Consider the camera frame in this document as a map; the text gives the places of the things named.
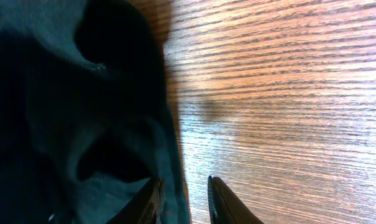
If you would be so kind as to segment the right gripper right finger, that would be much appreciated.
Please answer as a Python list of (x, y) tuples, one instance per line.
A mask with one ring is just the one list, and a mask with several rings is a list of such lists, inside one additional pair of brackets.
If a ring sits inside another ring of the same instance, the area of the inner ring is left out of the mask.
[(211, 224), (264, 224), (220, 177), (208, 177)]

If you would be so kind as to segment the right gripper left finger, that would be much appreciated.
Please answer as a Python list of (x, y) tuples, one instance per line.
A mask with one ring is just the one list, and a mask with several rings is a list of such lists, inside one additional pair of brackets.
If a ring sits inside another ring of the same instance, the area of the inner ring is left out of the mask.
[(150, 179), (106, 224), (158, 224), (163, 210), (163, 180)]

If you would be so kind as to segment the black shorts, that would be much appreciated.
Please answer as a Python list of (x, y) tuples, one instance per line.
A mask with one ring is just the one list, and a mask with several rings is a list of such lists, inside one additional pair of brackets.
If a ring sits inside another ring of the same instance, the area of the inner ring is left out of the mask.
[(0, 223), (188, 223), (163, 55), (129, 1), (0, 1)]

